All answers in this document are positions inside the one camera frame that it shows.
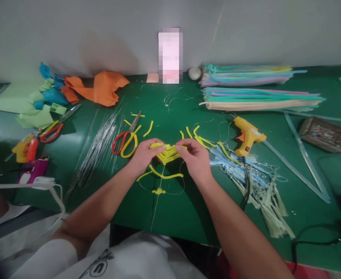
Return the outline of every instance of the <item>hot glue gun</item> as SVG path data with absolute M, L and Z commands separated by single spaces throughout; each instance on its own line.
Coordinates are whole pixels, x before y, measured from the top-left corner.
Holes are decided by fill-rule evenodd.
M 242 133 L 237 139 L 241 140 L 243 143 L 240 148 L 235 150 L 235 154 L 240 157 L 245 157 L 249 154 L 254 142 L 262 142 L 267 139 L 267 136 L 259 133 L 258 129 L 244 118 L 239 116 L 236 117 L 232 114 L 230 115 L 234 118 L 235 125 L 241 129 Z

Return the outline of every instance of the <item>scissors blade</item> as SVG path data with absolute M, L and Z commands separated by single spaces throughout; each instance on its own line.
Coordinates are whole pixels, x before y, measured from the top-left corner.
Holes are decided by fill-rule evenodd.
M 59 123 L 63 123 L 64 121 L 66 121 L 68 118 L 70 118 L 70 116 L 72 114 L 74 114 L 74 112 L 81 106 L 81 104 L 78 104 L 76 106 L 74 106 L 73 108 L 71 108 L 71 110 L 69 112 L 67 112 L 64 116 L 62 116 L 59 119 Z
M 138 122 L 139 122 L 139 119 L 140 119 L 140 115 L 141 115 L 141 114 L 142 114 L 142 111 L 140 111 L 140 112 L 138 113 L 138 115 L 135 117 L 135 119 L 134 119 L 132 125 L 131 125 L 130 128 L 129 128 L 129 133 L 133 133 L 133 132 L 134 132 L 134 129 L 135 129 L 135 127 L 137 126 L 137 124 L 138 124 Z

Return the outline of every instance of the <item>hand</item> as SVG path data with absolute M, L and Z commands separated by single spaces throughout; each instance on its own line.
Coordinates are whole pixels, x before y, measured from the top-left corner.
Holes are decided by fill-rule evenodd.
M 151 144 L 156 142 L 163 143 L 164 145 L 150 149 Z M 133 158 L 128 163 L 127 167 L 137 176 L 140 176 L 146 171 L 146 168 L 151 163 L 152 158 L 155 157 L 157 154 L 160 154 L 164 150 L 165 143 L 159 139 L 154 138 L 143 141 L 138 145 L 138 148 L 135 151 Z
M 179 155 L 184 159 L 192 179 L 197 185 L 212 178 L 208 150 L 194 139 L 182 139 L 176 143 Z

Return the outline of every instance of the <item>white wall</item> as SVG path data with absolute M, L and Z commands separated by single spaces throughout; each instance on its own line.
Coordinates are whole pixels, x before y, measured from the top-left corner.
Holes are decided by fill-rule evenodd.
M 158 68 L 157 32 L 183 27 L 183 64 L 341 64 L 341 0 L 0 0 L 0 81 Z

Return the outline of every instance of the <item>person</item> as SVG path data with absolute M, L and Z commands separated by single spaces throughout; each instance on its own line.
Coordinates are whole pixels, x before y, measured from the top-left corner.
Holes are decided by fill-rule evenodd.
M 147 232 L 86 257 L 137 177 L 165 149 L 164 145 L 150 149 L 155 142 L 163 143 L 159 139 L 140 143 L 128 164 L 72 212 L 11 279 L 205 278 L 171 238 Z M 293 278 L 267 238 L 215 181 L 206 148 L 194 139 L 182 139 L 176 149 L 204 198 L 225 256 L 239 277 Z

